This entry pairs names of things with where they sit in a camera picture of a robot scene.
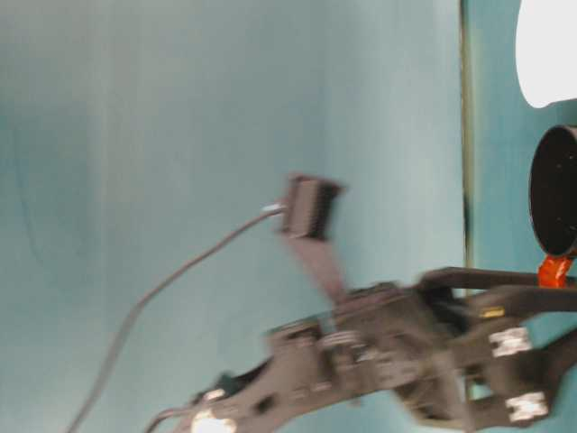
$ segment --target light blue background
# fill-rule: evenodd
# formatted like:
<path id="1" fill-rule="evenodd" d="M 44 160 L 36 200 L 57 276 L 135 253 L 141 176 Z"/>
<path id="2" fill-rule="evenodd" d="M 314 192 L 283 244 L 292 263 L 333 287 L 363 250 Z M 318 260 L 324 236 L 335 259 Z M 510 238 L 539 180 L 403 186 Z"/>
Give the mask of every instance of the light blue background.
<path id="1" fill-rule="evenodd" d="M 467 0 L 465 6 L 472 263 L 536 272 L 544 254 L 528 213 L 531 161 L 549 127 L 577 123 L 577 103 L 534 109 L 521 95 L 515 69 L 519 1 Z M 535 341 L 543 344 L 576 324 L 574 315 L 547 315 L 533 321 L 530 331 Z M 577 392 L 576 385 L 575 380 L 566 383 L 556 416 L 529 431 L 574 431 L 577 414 L 571 396 Z"/>
<path id="2" fill-rule="evenodd" d="M 61 432 L 150 286 L 279 196 L 350 189 L 349 281 L 463 263 L 458 3 L 4 0 L 0 431 Z M 141 431 L 329 309 L 254 229 L 147 309 L 81 431 Z M 389 394 L 283 431 L 425 431 Z"/>

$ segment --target cable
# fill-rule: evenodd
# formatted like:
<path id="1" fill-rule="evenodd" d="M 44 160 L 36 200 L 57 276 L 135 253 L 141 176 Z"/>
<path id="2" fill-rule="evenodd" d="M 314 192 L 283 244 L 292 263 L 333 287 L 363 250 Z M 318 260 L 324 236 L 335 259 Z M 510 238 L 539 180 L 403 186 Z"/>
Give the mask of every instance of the cable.
<path id="1" fill-rule="evenodd" d="M 227 235 L 223 238 L 218 244 L 209 248 L 204 253 L 190 259 L 187 262 L 184 262 L 176 271 L 174 271 L 171 275 L 169 275 L 164 281 L 162 281 L 158 286 L 148 291 L 144 296 L 131 308 L 126 318 L 124 318 L 123 324 L 120 326 L 112 344 L 108 348 L 108 352 L 106 353 L 105 360 L 102 362 L 100 366 L 100 370 L 98 371 L 98 375 L 88 393 L 88 396 L 80 409 L 76 417 L 72 420 L 69 426 L 64 430 L 65 433 L 75 433 L 78 431 L 80 424 L 88 415 L 88 413 L 92 410 L 92 407 L 97 402 L 102 390 L 104 389 L 106 382 L 110 378 L 110 374 L 114 369 L 114 364 L 118 358 L 118 355 L 122 351 L 124 347 L 124 343 L 126 342 L 126 338 L 130 334 L 130 331 L 134 325 L 134 322 L 141 314 L 142 310 L 146 307 L 146 305 L 159 293 L 161 293 L 164 289 L 166 289 L 172 282 L 178 279 L 184 272 L 188 271 L 194 265 L 202 262 L 207 257 L 211 256 L 212 254 L 216 253 L 223 247 L 227 246 L 234 238 L 244 231 L 248 230 L 249 228 L 256 226 L 261 221 L 267 219 L 268 217 L 272 217 L 277 215 L 283 211 L 283 206 L 275 206 L 270 208 L 270 210 L 263 212 L 259 216 L 249 220 L 244 225 L 240 226 L 236 230 L 234 230 L 231 234 Z"/>
<path id="2" fill-rule="evenodd" d="M 163 410 L 152 419 L 148 427 L 144 430 L 144 433 L 152 433 L 161 424 L 161 422 L 166 419 L 188 415 L 192 408 L 193 406 L 184 406 L 182 408 L 171 408 Z"/>

